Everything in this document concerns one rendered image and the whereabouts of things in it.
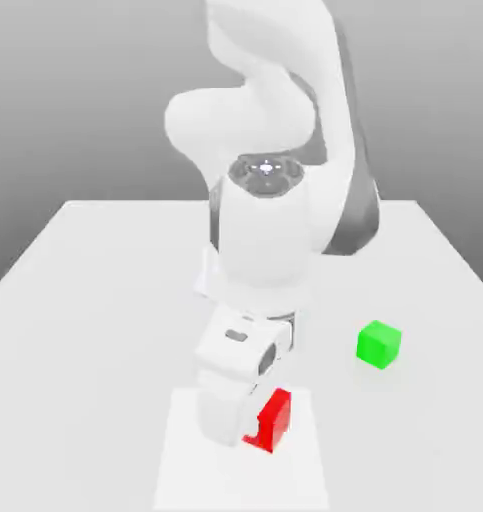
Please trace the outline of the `small green cube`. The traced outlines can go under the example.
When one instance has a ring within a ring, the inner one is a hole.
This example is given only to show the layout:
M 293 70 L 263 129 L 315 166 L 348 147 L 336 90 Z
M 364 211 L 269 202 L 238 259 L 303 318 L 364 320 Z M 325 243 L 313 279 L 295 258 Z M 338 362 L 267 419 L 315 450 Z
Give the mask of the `small green cube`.
M 359 332 L 356 356 L 362 361 L 383 370 L 396 359 L 401 338 L 400 330 L 374 320 Z

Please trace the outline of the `small red cube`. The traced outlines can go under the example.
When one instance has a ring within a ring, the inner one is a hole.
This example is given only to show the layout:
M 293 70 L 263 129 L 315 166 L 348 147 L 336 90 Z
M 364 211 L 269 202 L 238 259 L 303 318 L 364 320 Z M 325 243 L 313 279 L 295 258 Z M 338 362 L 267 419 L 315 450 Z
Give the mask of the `small red cube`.
M 291 393 L 277 388 L 257 416 L 258 430 L 255 436 L 244 435 L 242 440 L 273 453 L 282 436 L 288 430 L 291 415 Z

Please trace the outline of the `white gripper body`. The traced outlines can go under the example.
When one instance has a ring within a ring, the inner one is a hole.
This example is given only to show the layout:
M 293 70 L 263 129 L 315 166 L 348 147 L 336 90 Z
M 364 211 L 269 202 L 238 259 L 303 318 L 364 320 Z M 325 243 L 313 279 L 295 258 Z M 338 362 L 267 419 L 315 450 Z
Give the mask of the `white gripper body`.
M 205 437 L 234 447 L 258 433 L 257 382 L 235 380 L 212 370 L 199 370 L 197 420 Z

